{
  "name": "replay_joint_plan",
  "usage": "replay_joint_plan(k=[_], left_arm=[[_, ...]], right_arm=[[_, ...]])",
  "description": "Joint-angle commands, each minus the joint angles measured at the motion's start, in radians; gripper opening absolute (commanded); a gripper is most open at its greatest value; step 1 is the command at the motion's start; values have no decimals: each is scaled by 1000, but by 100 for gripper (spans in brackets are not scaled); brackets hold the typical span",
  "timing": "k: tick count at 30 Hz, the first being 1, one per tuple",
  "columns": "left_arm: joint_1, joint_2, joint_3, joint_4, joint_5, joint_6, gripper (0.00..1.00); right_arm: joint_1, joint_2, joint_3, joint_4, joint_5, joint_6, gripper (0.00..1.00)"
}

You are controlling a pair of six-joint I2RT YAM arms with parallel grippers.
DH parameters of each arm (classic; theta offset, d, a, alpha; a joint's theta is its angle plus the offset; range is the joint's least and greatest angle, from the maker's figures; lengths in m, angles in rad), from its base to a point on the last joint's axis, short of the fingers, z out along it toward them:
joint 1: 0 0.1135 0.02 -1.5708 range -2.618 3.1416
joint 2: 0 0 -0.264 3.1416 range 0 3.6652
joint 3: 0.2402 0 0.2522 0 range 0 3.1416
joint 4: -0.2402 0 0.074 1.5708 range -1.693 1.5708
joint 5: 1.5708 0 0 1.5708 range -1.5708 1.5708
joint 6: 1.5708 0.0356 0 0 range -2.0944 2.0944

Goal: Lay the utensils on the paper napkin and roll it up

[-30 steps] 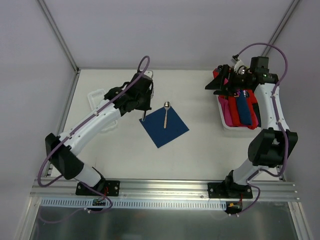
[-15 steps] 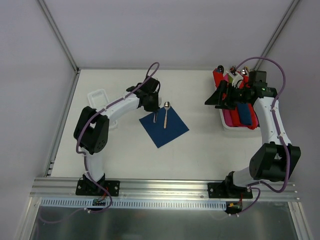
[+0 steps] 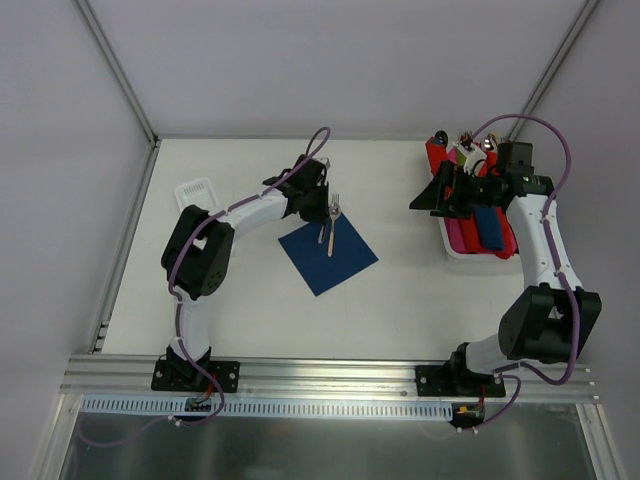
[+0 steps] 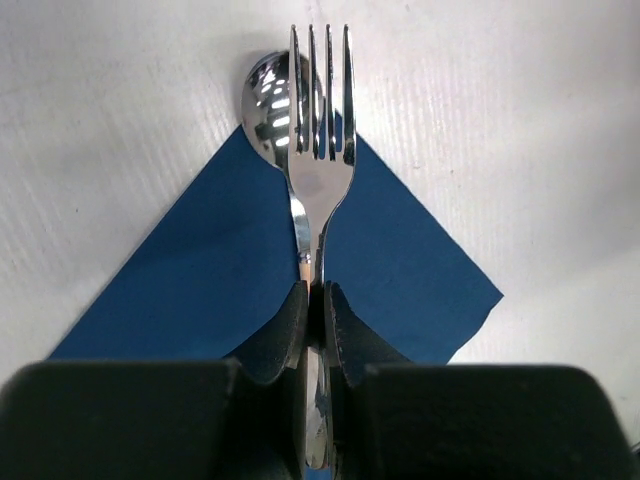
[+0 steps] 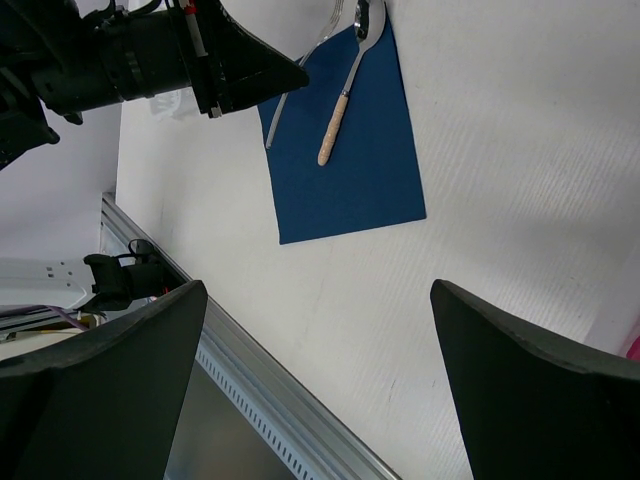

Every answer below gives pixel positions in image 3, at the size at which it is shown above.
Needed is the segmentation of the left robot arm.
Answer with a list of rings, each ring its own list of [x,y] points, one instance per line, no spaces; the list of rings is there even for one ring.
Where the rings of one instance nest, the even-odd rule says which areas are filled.
[[[174,378],[188,390],[208,381],[210,356],[205,300],[228,272],[234,243],[253,230],[290,215],[303,221],[328,219],[328,161],[302,155],[294,166],[263,182],[263,189],[224,209],[196,205],[180,214],[161,257],[168,290],[175,299],[174,339],[168,353],[180,360]]]

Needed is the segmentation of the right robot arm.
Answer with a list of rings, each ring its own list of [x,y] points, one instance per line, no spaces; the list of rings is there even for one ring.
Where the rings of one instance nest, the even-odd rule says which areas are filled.
[[[495,334],[464,342],[418,385],[446,395],[476,396],[518,368],[553,386],[571,378],[601,313],[602,301],[584,289],[566,253],[557,222],[557,186],[535,173],[533,146],[503,142],[480,158],[483,173],[457,161],[459,149],[426,144],[432,179],[410,203],[433,217],[478,220],[477,209],[502,211],[515,239],[524,290],[503,314]]]

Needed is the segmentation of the silver fork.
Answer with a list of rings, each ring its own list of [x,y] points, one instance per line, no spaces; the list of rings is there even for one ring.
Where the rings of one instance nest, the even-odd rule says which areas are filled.
[[[339,203],[340,197],[338,193],[333,193],[330,197],[328,206],[328,220],[321,226],[318,243],[322,244],[326,237],[333,231],[333,227],[337,218],[341,215],[341,207]]]

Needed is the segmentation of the wooden handle spoon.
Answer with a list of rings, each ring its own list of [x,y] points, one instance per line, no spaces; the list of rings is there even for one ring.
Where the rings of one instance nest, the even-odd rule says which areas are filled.
[[[334,243],[335,243],[335,226],[336,226],[337,220],[341,216],[341,213],[342,213],[342,210],[339,203],[334,203],[331,205],[329,209],[329,219],[331,222],[331,229],[330,229],[328,249],[327,249],[327,255],[329,258],[333,256]]]

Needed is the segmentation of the blue paper napkin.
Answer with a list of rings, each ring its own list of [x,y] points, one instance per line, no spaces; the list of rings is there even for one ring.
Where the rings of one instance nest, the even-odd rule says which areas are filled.
[[[318,242],[320,226],[306,224],[278,241],[314,296],[345,282],[378,261],[349,218],[336,221],[332,256],[328,255],[329,235]]]

